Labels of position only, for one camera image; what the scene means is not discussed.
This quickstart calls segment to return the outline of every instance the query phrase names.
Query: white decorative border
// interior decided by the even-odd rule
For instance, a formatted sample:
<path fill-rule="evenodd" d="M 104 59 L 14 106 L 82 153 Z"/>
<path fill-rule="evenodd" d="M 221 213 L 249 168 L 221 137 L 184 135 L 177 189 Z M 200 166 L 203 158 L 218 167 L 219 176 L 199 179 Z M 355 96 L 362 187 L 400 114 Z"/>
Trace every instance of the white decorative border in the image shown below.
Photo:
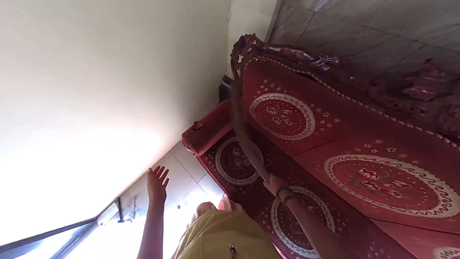
<path fill-rule="evenodd" d="M 324 213 L 324 216 L 326 218 L 326 222 L 328 224 L 328 227 L 332 230 L 332 232 L 335 233 L 335 224 L 334 224 L 334 219 L 332 218 L 331 212 L 329 208 L 326 206 L 324 201 L 322 201 L 316 194 L 311 192 L 310 190 L 300 187 L 300 186 L 289 186 L 294 192 L 296 193 L 301 193 L 309 196 L 312 198 L 322 209 L 322 212 Z M 276 235 L 278 238 L 289 248 L 289 250 L 300 254 L 301 256 L 304 256 L 306 258 L 312 258 L 312 259 L 318 259 L 319 255 L 316 253 L 314 249 L 308 250 L 303 247 L 299 247 L 298 245 L 294 244 L 292 241 L 289 240 L 289 238 L 283 233 L 281 230 L 280 224 L 278 222 L 278 206 L 280 205 L 280 200 L 275 198 L 273 200 L 273 203 L 271 204 L 271 223 L 273 225 L 273 230 L 275 231 Z"/>
<path fill-rule="evenodd" d="M 269 129 L 262 122 L 260 122 L 256 118 L 256 115 L 254 114 L 254 110 L 257 107 L 257 105 L 259 105 L 262 101 L 265 101 L 265 100 L 282 100 L 282 101 L 285 101 L 285 102 L 288 102 L 288 103 L 294 105 L 297 109 L 299 109 L 302 112 L 302 114 L 305 117 L 305 121 L 306 121 L 305 129 L 301 133 L 299 133 L 299 134 L 297 134 L 295 136 L 281 135 L 281 134 L 278 134 L 278 133 L 272 131 L 271 129 Z M 288 94 L 278 94 L 278 93 L 263 94 L 263 95 L 259 96 L 257 99 L 255 99 L 252 102 L 251 106 L 249 107 L 249 113 L 254 118 L 254 120 L 260 126 L 262 126 L 266 131 L 268 131 L 271 134 L 273 134 L 273 135 L 275 135 L 275 136 L 277 136 L 277 137 L 279 137 L 281 139 L 284 139 L 284 140 L 301 140 L 301 139 L 303 139 L 305 137 L 310 136 L 315 131 L 315 117 L 313 116 L 313 113 L 311 112 L 311 110 L 308 107 L 308 105 L 306 105 L 301 100 L 299 100 L 299 99 L 297 99 L 297 98 L 295 98 L 293 96 L 290 96 Z"/>
<path fill-rule="evenodd" d="M 365 196 L 355 193 L 348 187 L 346 187 L 342 182 L 340 182 L 335 175 L 333 174 L 333 166 L 336 163 L 344 162 L 344 161 L 370 161 L 375 162 L 378 164 L 383 164 L 387 166 L 391 166 L 397 169 L 400 169 L 406 173 L 409 173 L 422 182 L 424 182 L 428 187 L 430 187 L 438 196 L 439 203 L 436 207 L 429 209 L 429 210 L 409 210 L 409 209 L 402 209 L 398 207 L 393 207 L 387 204 L 383 204 L 374 200 L 371 200 Z M 369 203 L 374 205 L 380 206 L 385 209 L 389 209 L 394 212 L 398 212 L 401 214 L 411 215 L 411 216 L 418 216 L 418 217 L 426 217 L 426 218 L 447 218 L 454 216 L 460 212 L 460 197 L 452 190 L 450 186 L 446 183 L 441 181 L 436 176 L 432 175 L 431 173 L 419 168 L 415 165 L 411 165 L 408 163 L 404 163 L 402 161 L 384 158 L 379 156 L 373 155 L 362 155 L 362 154 L 345 154 L 345 155 L 338 155 L 335 157 L 328 158 L 324 162 L 324 170 L 328 177 L 333 180 L 337 185 L 339 185 L 342 189 L 349 192 L 350 194 L 360 198 L 361 200 L 365 200 Z"/>
<path fill-rule="evenodd" d="M 238 137 L 231 137 L 229 138 L 228 140 L 226 140 L 222 145 L 220 145 L 220 147 L 217 149 L 217 152 L 216 152 L 216 169 L 217 171 L 219 172 L 219 174 L 226 180 L 228 181 L 229 183 L 232 183 L 232 184 L 235 184 L 235 185 L 246 185 L 246 184 L 250 184 L 250 183 L 253 183 L 257 180 L 257 178 L 259 177 L 259 174 L 257 172 L 255 172 L 251 177 L 247 178 L 247 179 L 235 179 L 235 178 L 232 178 L 231 176 L 229 176 L 225 171 L 224 169 L 222 168 L 221 164 L 220 164 L 220 155 L 222 153 L 222 151 L 224 150 L 224 148 L 229 145 L 230 143 L 232 142 L 238 142 Z M 264 157 L 262 156 L 262 152 L 260 151 L 260 149 L 256 146 L 256 144 L 252 143 L 253 145 L 253 148 L 254 148 L 254 151 L 256 152 L 256 155 L 257 157 L 260 159 L 260 161 L 262 162 L 262 164 L 264 164 Z"/>
<path fill-rule="evenodd" d="M 336 93 L 337 95 L 340 95 L 340 96 L 342 96 L 343 98 L 345 98 L 345 99 L 347 99 L 347 100 L 349 100 L 349 101 L 352 101 L 352 102 L 354 102 L 354 103 L 357 103 L 357 104 L 359 104 L 360 106 L 363 106 L 363 107 L 366 108 L 366 109 L 369 109 L 369 110 L 371 110 L 371 111 L 373 111 L 373 112 L 376 112 L 376 113 L 378 113 L 378 114 L 380 114 L 380 115 L 383 115 L 385 118 L 388 118 L 388 119 L 390 119 L 390 120 L 392 120 L 392 121 L 394 121 L 394 122 L 398 122 L 398 123 L 401 124 L 401 125 L 408 126 L 409 128 L 415 128 L 416 130 L 423 131 L 423 132 L 428 133 L 428 134 L 430 134 L 430 135 L 432 135 L 432 136 L 436 136 L 438 139 L 444 141 L 444 142 L 447 143 L 447 144 L 450 144 L 450 146 L 452 146 L 453 148 L 455 148 L 455 149 L 457 149 L 458 151 L 460 151 L 460 146 L 458 146 L 457 144 L 455 144 L 454 142 L 452 142 L 450 139 L 448 139 L 448 138 L 442 136 L 441 134 L 435 134 L 434 132 L 431 132 L 431 131 L 429 131 L 429 130 L 422 129 L 421 127 L 413 126 L 412 124 L 405 123 L 405 122 L 403 122 L 403 121 L 401 121 L 401 120 L 397 120 L 396 118 L 393 118 L 393 117 L 391 117 L 391 116 L 389 116 L 389 115 L 387 115 L 387 114 L 384 114 L 382 111 L 377 111 L 376 109 L 374 109 L 374 108 L 372 108 L 372 107 L 370 107 L 370 106 L 368 106 L 368 105 L 365 105 L 365 104 L 363 104 L 362 102 L 357 101 L 357 100 L 355 100 L 355 99 L 353 99 L 353 98 L 350 98 L 350 97 L 344 95 L 343 93 L 337 91 L 336 89 L 334 89 L 334 88 L 331 87 L 330 85 L 326 84 L 326 82 L 324 82 L 323 80 L 319 79 L 317 76 L 315 76 L 315 75 L 314 75 L 313 73 L 311 73 L 311 72 L 302 71 L 302 70 L 298 70 L 298 69 L 294 69 L 294 68 L 292 68 L 292 67 L 289 67 L 289 66 L 287 66 L 287 65 L 285 65 L 285 64 L 283 64 L 283 63 L 281 63 L 281 62 L 279 62 L 278 60 L 270 59 L 270 58 L 264 57 L 264 56 L 257 56 L 257 57 L 255 57 L 255 58 L 250 59 L 250 60 L 246 63 L 245 69 L 246 69 L 246 66 L 247 66 L 251 61 L 253 61 L 253 60 L 258 60 L 258 59 L 261 59 L 261 60 L 263 60 L 263 61 L 268 60 L 268 61 L 274 62 L 274 63 L 276 63 L 276 64 L 278 64 L 278 65 L 280 65 L 280 66 L 283 66 L 283 67 L 286 68 L 286 69 L 289 69 L 289 70 L 291 70 L 291 71 L 294 71 L 294 72 L 296 72 L 296 73 L 304 74 L 304 75 L 309 75 L 309 76 L 312 77 L 315 81 L 317 81 L 318 83 L 324 85 L 324 86 L 327 87 L 329 90 L 331 90 L 333 93 Z"/>
<path fill-rule="evenodd" d="M 460 256 L 460 248 L 457 247 L 437 247 L 433 249 L 433 255 L 436 259 L 451 259 Z"/>

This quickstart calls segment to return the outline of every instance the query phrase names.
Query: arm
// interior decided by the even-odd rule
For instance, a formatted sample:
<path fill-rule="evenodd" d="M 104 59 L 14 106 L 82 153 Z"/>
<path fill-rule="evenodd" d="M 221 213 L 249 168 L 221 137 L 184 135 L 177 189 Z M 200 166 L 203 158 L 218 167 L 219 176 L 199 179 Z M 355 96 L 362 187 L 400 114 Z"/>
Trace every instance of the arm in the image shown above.
<path fill-rule="evenodd" d="M 166 186 L 169 182 L 169 178 L 165 180 L 169 170 L 166 169 L 163 173 L 164 169 L 164 166 L 161 168 L 157 166 L 154 170 L 149 168 L 147 173 L 149 208 L 138 259 L 163 259 L 163 213 L 165 210 Z"/>
<path fill-rule="evenodd" d="M 265 187 L 276 194 L 281 187 L 287 187 L 287 184 L 273 174 L 270 174 L 270 182 L 264 182 Z M 294 193 L 289 190 L 282 190 L 279 196 L 284 200 L 288 195 Z M 321 222 L 314 214 L 311 214 L 299 199 L 289 199 L 287 206 L 299 222 L 302 230 L 310 240 L 311 245 L 319 254 L 321 259 L 355 259 L 356 257 L 344 249 L 334 233 Z"/>

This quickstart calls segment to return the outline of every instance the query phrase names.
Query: sofa armrest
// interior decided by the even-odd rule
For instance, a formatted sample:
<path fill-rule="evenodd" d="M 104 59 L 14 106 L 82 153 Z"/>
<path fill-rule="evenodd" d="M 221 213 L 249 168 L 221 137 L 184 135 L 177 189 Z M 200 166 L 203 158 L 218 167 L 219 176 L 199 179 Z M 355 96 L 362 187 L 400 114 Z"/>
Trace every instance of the sofa armrest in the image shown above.
<path fill-rule="evenodd" d="M 182 134 L 182 144 L 201 156 L 232 129 L 230 103 L 225 100 Z"/>

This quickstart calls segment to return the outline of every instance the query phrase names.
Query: floral medallion pattern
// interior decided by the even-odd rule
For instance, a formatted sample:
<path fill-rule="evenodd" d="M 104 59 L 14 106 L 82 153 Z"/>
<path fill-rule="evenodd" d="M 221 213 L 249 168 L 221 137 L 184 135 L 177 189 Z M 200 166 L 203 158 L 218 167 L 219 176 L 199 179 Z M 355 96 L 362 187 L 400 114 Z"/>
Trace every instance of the floral medallion pattern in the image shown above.
<path fill-rule="evenodd" d="M 326 204 L 306 188 L 299 186 L 290 186 L 290 188 L 302 199 L 305 207 L 320 217 L 335 233 L 334 219 Z M 273 200 L 270 215 L 273 231 L 292 252 L 306 258 L 319 258 L 292 212 L 279 199 Z"/>
<path fill-rule="evenodd" d="M 436 259 L 460 259 L 460 248 L 458 247 L 437 247 L 433 249 Z"/>
<path fill-rule="evenodd" d="M 433 174 L 399 160 L 365 154 L 327 159 L 327 176 L 355 197 L 394 212 L 447 218 L 460 212 L 460 197 Z"/>
<path fill-rule="evenodd" d="M 253 143 L 257 157 L 264 163 L 260 149 Z M 241 150 L 237 137 L 227 139 L 216 152 L 216 170 L 228 182 L 247 185 L 257 180 L 259 175 Z"/>
<path fill-rule="evenodd" d="M 252 102 L 249 113 L 262 128 L 284 140 L 300 140 L 315 130 L 310 108 L 287 94 L 263 94 Z"/>

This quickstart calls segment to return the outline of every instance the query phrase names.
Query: raised hand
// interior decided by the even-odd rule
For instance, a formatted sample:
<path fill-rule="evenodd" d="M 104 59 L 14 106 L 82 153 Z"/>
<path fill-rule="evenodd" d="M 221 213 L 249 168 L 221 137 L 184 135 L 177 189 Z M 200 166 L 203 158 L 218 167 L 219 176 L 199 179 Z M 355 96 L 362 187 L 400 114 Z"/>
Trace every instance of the raised hand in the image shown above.
<path fill-rule="evenodd" d="M 163 172 L 164 166 L 157 166 L 155 169 L 149 168 L 147 173 L 147 191 L 149 193 L 149 204 L 155 203 L 164 206 L 166 200 L 166 186 L 168 185 L 169 169 Z"/>

